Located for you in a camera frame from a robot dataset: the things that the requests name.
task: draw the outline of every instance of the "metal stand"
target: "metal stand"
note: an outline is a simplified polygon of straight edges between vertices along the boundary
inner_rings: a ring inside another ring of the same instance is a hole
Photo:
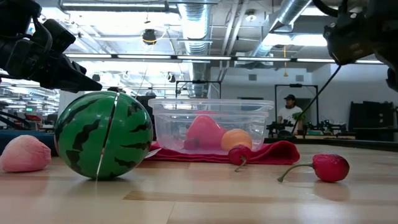
[[[301,88],[303,86],[307,87],[314,87],[315,88],[315,94],[318,94],[318,85],[302,85],[302,84],[289,84],[289,85],[275,85],[275,121],[278,120],[278,110],[277,110],[277,88],[278,86],[289,86],[291,88]],[[317,125],[319,125],[319,102],[317,99]]]

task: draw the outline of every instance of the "red cherry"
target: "red cherry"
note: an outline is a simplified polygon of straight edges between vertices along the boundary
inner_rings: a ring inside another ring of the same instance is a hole
[[[229,161],[239,166],[235,169],[235,172],[239,171],[250,160],[251,154],[250,148],[243,145],[235,146],[228,152]]]
[[[343,157],[336,154],[317,154],[312,157],[311,164],[292,166],[278,178],[278,181],[284,181],[284,177],[290,170],[300,166],[312,167],[318,178],[325,182],[337,182],[339,180],[343,180],[349,172],[349,164]]]

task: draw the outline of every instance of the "pink toy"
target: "pink toy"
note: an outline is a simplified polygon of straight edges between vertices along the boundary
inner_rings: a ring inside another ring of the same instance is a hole
[[[220,149],[225,132],[225,128],[220,127],[213,118],[199,115],[188,128],[184,149]]]
[[[11,140],[0,156],[0,166],[6,172],[42,170],[50,162],[51,150],[37,138],[28,135]]]

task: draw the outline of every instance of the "pink sponge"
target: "pink sponge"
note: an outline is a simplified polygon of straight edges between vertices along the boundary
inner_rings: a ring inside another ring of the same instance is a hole
[[[51,150],[37,138],[22,135],[11,140],[0,157],[6,172],[42,170],[51,162]]]

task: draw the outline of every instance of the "air duct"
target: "air duct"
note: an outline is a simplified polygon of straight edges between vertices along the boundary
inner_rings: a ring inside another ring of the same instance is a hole
[[[210,26],[210,8],[208,4],[178,4],[182,18],[182,32],[185,39],[207,39]],[[209,50],[208,42],[185,42],[189,55],[206,55]],[[190,67],[192,80],[207,81],[210,79],[210,64],[192,63]],[[192,85],[193,97],[206,98],[208,85]]]
[[[292,26],[312,0],[284,0],[280,9],[264,21],[264,40],[251,52],[251,57],[265,57],[273,47],[267,44],[267,35],[284,26]]]

